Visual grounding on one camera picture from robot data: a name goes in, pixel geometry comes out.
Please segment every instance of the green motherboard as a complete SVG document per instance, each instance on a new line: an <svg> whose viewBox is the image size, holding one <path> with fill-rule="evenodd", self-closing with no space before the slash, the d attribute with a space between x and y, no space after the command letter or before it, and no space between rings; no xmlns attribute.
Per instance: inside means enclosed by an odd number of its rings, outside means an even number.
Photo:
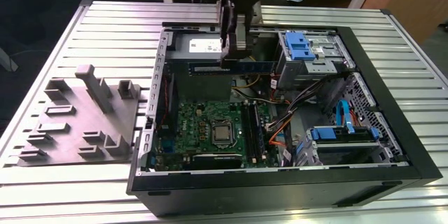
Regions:
<svg viewBox="0 0 448 224"><path fill-rule="evenodd" d="M277 166L276 149L266 146L262 160L246 157L245 130L242 123L241 103L204 102L181 103L178 105L177 135L173 141L173 155L166 154L164 165L166 170L181 170L180 156L193 154L238 154L242 156L241 168ZM270 121L269 107L257 104L261 126Z"/></svg>

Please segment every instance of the sticker label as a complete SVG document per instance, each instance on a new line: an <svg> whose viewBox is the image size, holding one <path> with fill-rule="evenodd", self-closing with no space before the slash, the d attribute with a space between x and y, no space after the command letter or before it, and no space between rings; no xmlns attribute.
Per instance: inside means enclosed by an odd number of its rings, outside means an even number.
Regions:
<svg viewBox="0 0 448 224"><path fill-rule="evenodd" d="M221 52L220 39L189 40L189 52Z"/></svg>
<svg viewBox="0 0 448 224"><path fill-rule="evenodd" d="M209 71L230 71L230 69L220 67L194 67L194 72L209 72Z"/></svg>
<svg viewBox="0 0 448 224"><path fill-rule="evenodd" d="M270 88L272 89L277 88L277 80L270 79Z"/></svg>
<svg viewBox="0 0 448 224"><path fill-rule="evenodd" d="M282 155L285 156L285 158L290 162L290 153L286 151L286 149L282 150Z"/></svg>

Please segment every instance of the yellow wire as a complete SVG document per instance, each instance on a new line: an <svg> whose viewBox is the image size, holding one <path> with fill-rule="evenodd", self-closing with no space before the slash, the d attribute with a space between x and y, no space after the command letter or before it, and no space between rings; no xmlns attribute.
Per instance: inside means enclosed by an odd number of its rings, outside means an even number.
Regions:
<svg viewBox="0 0 448 224"><path fill-rule="evenodd" d="M249 59L252 61L256 61L253 56L249 56ZM257 78L254 79L254 81L252 83L249 83L248 85L244 85L244 86L234 86L234 87L232 87L232 89L245 89L245 88L250 87L254 83L257 83L258 80L260 80L260 75L257 75Z"/></svg>
<svg viewBox="0 0 448 224"><path fill-rule="evenodd" d="M252 83L249 83L248 85L244 85L244 86L234 86L234 87L232 87L232 89L245 89L245 88L250 87L258 80L260 80L260 75L257 76L257 78L254 79L254 81Z"/></svg>

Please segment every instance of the motherboard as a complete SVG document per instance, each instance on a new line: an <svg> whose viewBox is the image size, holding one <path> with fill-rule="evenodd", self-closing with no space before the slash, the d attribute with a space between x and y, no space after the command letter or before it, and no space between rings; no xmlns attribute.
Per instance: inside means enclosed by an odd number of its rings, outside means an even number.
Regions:
<svg viewBox="0 0 448 224"><path fill-rule="evenodd" d="M177 135L160 142L158 170L277 166L274 149L264 144L264 124L269 121L265 103L181 103Z"/></svg>

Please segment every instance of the blue plastic tab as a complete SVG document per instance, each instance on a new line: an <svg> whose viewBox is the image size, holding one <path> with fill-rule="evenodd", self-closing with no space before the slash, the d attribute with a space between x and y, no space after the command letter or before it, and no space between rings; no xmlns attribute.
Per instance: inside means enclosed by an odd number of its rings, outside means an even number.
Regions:
<svg viewBox="0 0 448 224"><path fill-rule="evenodd" d="M380 133L378 133L377 128L370 127L370 133L372 133L373 139L377 140L380 138Z"/></svg>
<svg viewBox="0 0 448 224"><path fill-rule="evenodd" d="M316 130L310 130L310 136L313 137L313 140L318 139L318 133Z"/></svg>
<svg viewBox="0 0 448 224"><path fill-rule="evenodd" d="M296 155L298 155L298 153L300 153L300 151L301 151L301 149L302 149L302 142L300 143L300 145L297 146L297 149L296 149Z"/></svg>
<svg viewBox="0 0 448 224"><path fill-rule="evenodd" d="M286 33L286 44L292 60L314 60L316 56L309 50L309 42L302 33Z"/></svg>
<svg viewBox="0 0 448 224"><path fill-rule="evenodd" d="M317 131L320 139L336 139L333 128L314 128L314 131Z"/></svg>
<svg viewBox="0 0 448 224"><path fill-rule="evenodd" d="M349 116L348 102L345 100L338 100L338 103L336 106L336 124L341 126L346 126L349 134L354 133L354 129L352 125L352 118Z"/></svg>

